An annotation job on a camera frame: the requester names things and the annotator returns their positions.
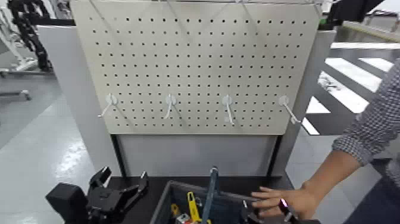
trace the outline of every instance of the pegboard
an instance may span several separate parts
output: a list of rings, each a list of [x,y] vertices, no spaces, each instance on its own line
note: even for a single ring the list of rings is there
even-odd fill
[[[317,31],[313,4],[73,1],[110,133],[281,135]],[[165,119],[166,96],[176,105]],[[222,98],[232,98],[234,124]]]

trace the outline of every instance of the yellow tool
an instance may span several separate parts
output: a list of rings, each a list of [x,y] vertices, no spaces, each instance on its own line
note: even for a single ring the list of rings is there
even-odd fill
[[[180,215],[179,208],[176,204],[171,205],[171,212],[172,212],[173,217],[178,217]]]
[[[192,221],[201,223],[202,220],[199,216],[199,211],[197,210],[195,195],[192,191],[187,193],[187,201],[189,203],[190,217],[192,218]]]

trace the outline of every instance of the shirt cuff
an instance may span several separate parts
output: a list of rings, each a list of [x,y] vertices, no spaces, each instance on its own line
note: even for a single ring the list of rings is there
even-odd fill
[[[366,149],[365,145],[358,139],[351,136],[342,135],[333,141],[332,150],[343,151],[353,156],[362,166],[369,164],[372,153]]]

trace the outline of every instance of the black table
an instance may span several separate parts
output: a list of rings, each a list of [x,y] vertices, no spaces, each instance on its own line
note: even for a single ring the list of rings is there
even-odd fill
[[[112,177],[108,187],[123,189],[138,183],[139,177],[120,178]],[[210,177],[149,177],[148,193],[126,214],[123,224],[149,223],[153,212],[160,200],[168,181],[178,181],[196,186],[207,187]],[[218,184],[221,191],[231,192],[240,195],[250,195],[257,191],[259,186],[266,186],[275,189],[293,189],[289,178],[283,177],[219,177]]]

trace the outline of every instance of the wrist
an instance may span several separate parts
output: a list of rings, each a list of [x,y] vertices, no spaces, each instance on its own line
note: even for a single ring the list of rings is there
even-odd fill
[[[305,181],[301,185],[301,189],[310,194],[310,196],[312,196],[315,199],[315,202],[318,204],[325,197],[325,193],[322,192],[322,188],[315,184],[312,180]]]

